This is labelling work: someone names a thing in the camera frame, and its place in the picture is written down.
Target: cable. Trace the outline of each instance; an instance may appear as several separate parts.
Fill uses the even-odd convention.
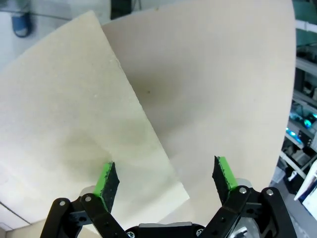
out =
[[[132,3],[132,11],[135,10],[135,5],[137,4],[137,2],[139,3],[139,10],[142,10],[141,0],[134,0],[134,2]]]
[[[141,3],[141,0],[139,0],[139,10],[142,10],[142,3]]]
[[[0,9],[0,12],[24,13],[23,11],[11,11],[11,10],[3,10],[3,9]],[[65,21],[70,21],[70,20],[72,20],[72,19],[70,19],[70,18],[59,17],[59,16],[52,16],[52,15],[45,15],[45,14],[40,14],[40,13],[35,13],[35,12],[29,12],[29,13],[30,13],[30,15],[33,15],[33,16],[50,17],[50,18],[55,18],[55,19],[65,20]]]

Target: cardboard sheet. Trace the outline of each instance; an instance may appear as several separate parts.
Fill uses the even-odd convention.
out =
[[[7,232],[5,238],[39,238],[44,224],[45,221],[40,221],[28,227]],[[95,234],[84,227],[77,238],[100,238],[100,235]]]
[[[0,201],[30,223],[58,197],[120,179],[113,216],[158,222],[188,195],[92,12],[62,26],[0,75]]]
[[[257,190],[285,135],[295,71],[291,0],[195,0],[103,26],[190,196],[164,221],[206,224],[220,207],[214,155]]]

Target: paper sheet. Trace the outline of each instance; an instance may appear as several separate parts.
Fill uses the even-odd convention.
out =
[[[121,182],[112,214],[125,229],[188,199],[92,12],[1,73],[0,158],[0,201],[31,223],[96,184],[109,160]]]
[[[195,0],[103,26],[196,213],[221,206],[214,155],[256,190],[269,185],[285,135],[295,72],[290,0]],[[175,222],[189,206],[175,211]]]

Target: blue light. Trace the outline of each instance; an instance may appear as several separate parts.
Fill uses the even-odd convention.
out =
[[[305,124],[306,128],[309,128],[312,126],[312,123],[307,119],[304,120],[304,124]]]

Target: bolt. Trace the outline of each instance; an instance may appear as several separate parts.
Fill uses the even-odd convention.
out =
[[[85,201],[86,201],[86,202],[91,201],[91,197],[90,197],[90,196],[87,196],[87,197],[85,198]]]
[[[244,187],[242,187],[239,189],[239,192],[242,194],[245,194],[247,192],[247,190]]]
[[[204,229],[198,229],[198,230],[196,231],[196,236],[199,236],[199,235],[203,232],[203,230],[204,230]]]
[[[130,237],[130,238],[135,238],[135,234],[133,232],[127,232],[127,235]]]
[[[269,196],[272,196],[272,195],[273,195],[273,191],[272,191],[271,189],[268,189],[268,190],[266,191],[266,193],[267,193]]]

